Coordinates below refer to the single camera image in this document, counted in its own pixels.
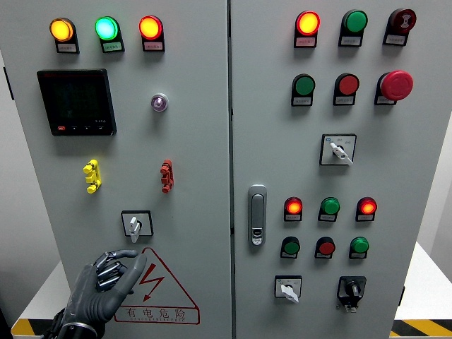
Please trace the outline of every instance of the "white switch knob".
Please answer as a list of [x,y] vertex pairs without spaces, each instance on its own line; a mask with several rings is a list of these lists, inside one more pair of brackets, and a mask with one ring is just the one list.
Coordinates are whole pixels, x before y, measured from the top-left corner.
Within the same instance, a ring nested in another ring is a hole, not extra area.
[[130,220],[130,236],[132,238],[132,242],[135,244],[140,236],[141,222],[139,222],[136,217],[131,218]]
[[331,148],[333,149],[333,152],[336,157],[341,159],[342,161],[345,161],[347,165],[353,165],[353,161],[348,157],[348,154],[344,152],[344,150],[340,147],[338,147],[335,143],[330,143]]
[[281,285],[281,292],[284,294],[287,300],[298,304],[298,296],[294,293],[294,290],[290,286]]

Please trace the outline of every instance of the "lightning bolt symbol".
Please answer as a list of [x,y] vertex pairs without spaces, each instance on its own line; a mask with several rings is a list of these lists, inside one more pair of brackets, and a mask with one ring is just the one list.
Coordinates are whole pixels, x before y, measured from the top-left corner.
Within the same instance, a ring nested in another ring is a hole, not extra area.
[[156,278],[156,279],[151,279],[151,280],[146,280],[148,278],[148,276],[152,273],[152,271],[154,270],[154,268],[156,267],[156,265],[154,263],[152,263],[148,270],[146,271],[145,275],[143,276],[143,278],[140,281],[139,285],[142,284],[147,284],[147,283],[152,283],[154,281],[157,281],[157,283],[155,284],[154,288],[144,296],[143,298],[143,302],[146,302],[147,300],[150,299],[150,295],[154,292],[154,290],[157,288],[157,286],[162,282],[163,279],[165,279],[165,277],[160,277],[160,278]]

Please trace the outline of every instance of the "gray metal panel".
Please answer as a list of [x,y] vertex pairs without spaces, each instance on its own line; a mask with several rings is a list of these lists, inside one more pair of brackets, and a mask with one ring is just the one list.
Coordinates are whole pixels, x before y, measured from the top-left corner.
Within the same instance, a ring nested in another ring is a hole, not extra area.
[[[417,24],[406,47],[382,46],[388,17],[412,8]],[[360,48],[338,48],[340,22],[350,9],[369,16]],[[317,11],[316,49],[294,50],[295,20]],[[410,263],[436,162],[452,109],[449,1],[232,1],[234,93],[234,224],[237,338],[387,338]],[[379,77],[410,72],[415,86],[393,107],[375,107]],[[344,72],[360,79],[354,107],[333,107],[333,86]],[[314,105],[291,107],[294,77],[316,81]],[[320,167],[323,133],[357,134],[354,165]],[[268,190],[266,243],[246,236],[247,190]],[[304,204],[303,221],[283,222],[286,198]],[[322,200],[335,196],[338,221],[318,222]],[[364,196],[376,199],[376,220],[355,222]],[[280,259],[281,241],[300,240],[298,259]],[[332,237],[331,260],[314,259],[317,239]],[[369,240],[365,260],[349,260],[350,241]],[[302,275],[298,305],[273,296],[275,275]],[[336,309],[342,275],[364,275],[356,314]]]
[[[226,1],[5,0],[1,8],[0,46],[69,282],[103,251],[150,246],[201,312],[197,326],[111,321],[106,338],[230,338]],[[124,53],[101,52],[94,23],[106,15],[120,24]],[[146,15],[163,22],[164,54],[141,50]],[[49,24],[62,16],[76,25],[79,55],[55,51]],[[53,137],[36,71],[96,68],[108,71],[117,135]],[[155,93],[169,98],[163,113],[150,108]],[[82,169],[92,158],[103,182],[89,195]],[[175,179],[168,195],[166,158]],[[155,234],[132,244],[120,213],[147,209]],[[173,292],[162,283],[154,293]]]

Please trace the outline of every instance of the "yellow terminal block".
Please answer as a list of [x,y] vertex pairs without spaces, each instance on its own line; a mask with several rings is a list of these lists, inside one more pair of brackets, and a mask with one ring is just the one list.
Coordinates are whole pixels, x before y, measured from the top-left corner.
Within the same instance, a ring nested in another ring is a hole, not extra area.
[[89,194],[96,192],[102,184],[100,178],[99,162],[96,159],[92,159],[83,168],[83,173],[86,174],[85,180],[90,186],[86,189]]

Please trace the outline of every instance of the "green push button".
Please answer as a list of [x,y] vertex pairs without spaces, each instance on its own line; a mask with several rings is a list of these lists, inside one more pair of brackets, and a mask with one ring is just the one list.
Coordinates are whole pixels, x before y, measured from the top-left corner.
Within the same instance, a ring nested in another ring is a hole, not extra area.
[[288,242],[284,246],[284,252],[287,254],[297,254],[299,251],[299,244],[296,242]]
[[364,253],[369,249],[369,242],[364,237],[358,237],[352,240],[351,246],[356,253]]
[[367,15],[363,11],[351,11],[345,19],[345,27],[353,33],[361,32],[367,26]]
[[322,201],[321,209],[328,215],[335,215],[340,210],[339,201],[336,198],[326,198]]
[[295,83],[295,90],[300,95],[308,95],[314,90],[314,80],[310,76],[302,76]]

